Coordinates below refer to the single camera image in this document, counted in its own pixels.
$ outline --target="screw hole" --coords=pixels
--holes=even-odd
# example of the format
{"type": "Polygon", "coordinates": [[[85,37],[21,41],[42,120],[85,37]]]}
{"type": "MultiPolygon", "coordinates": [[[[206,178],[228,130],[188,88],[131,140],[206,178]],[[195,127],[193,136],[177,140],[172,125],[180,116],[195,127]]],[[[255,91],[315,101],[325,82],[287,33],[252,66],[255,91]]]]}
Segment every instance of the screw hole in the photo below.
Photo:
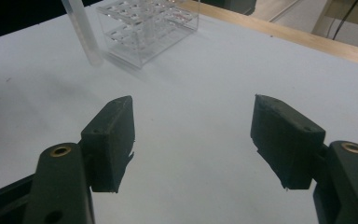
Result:
{"type": "Polygon", "coordinates": [[[349,152],[358,153],[358,145],[354,143],[342,143],[341,146],[349,152]]]}
{"type": "Polygon", "coordinates": [[[61,157],[68,154],[71,151],[70,147],[57,147],[50,152],[51,157],[61,157]]]}
{"type": "Polygon", "coordinates": [[[61,219],[62,219],[62,211],[53,211],[53,212],[50,212],[45,217],[45,223],[57,223],[61,219]]]}

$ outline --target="clear plastic tube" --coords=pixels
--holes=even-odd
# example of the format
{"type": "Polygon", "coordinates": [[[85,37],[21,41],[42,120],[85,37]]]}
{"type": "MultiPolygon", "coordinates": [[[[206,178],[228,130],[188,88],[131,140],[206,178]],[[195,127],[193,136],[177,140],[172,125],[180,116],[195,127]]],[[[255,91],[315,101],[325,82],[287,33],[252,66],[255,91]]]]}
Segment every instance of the clear plastic tube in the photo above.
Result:
{"type": "Polygon", "coordinates": [[[86,15],[82,1],[62,0],[62,4],[74,26],[89,63],[94,67],[101,66],[103,64],[103,57],[98,48],[94,33],[91,30],[89,18],[86,15]]]}

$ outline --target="white table surface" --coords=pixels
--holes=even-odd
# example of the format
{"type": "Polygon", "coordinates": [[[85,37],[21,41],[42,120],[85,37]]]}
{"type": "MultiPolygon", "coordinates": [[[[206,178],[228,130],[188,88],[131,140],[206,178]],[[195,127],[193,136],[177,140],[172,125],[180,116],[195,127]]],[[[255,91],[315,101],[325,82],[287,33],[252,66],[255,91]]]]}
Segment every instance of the white table surface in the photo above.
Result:
{"type": "MultiPolygon", "coordinates": [[[[99,41],[95,13],[90,22],[99,41]]],[[[317,223],[310,190],[282,189],[250,138],[255,94],[285,101],[358,143],[358,64],[208,17],[142,70],[91,67],[66,16],[0,37],[0,188],[133,97],[136,142],[102,223],[317,223]]]]}

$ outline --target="acrylic block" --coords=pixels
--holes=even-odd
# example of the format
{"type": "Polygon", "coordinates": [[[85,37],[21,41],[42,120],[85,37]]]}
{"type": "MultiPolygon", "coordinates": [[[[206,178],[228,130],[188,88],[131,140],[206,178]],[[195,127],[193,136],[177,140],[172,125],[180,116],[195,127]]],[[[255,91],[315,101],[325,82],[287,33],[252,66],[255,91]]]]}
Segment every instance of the acrylic block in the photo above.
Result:
{"type": "Polygon", "coordinates": [[[108,52],[142,67],[197,31],[199,8],[200,0],[117,0],[97,12],[108,52]]]}

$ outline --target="clear acrylic rack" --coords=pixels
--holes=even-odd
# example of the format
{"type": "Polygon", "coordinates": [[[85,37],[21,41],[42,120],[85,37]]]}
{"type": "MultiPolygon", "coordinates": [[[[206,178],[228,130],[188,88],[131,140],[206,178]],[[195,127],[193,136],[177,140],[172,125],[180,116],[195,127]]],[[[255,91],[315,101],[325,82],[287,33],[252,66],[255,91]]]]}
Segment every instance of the clear acrylic rack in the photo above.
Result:
{"type": "Polygon", "coordinates": [[[179,40],[197,31],[199,11],[185,9],[200,0],[117,0],[98,7],[111,55],[142,67],[179,40]]]}

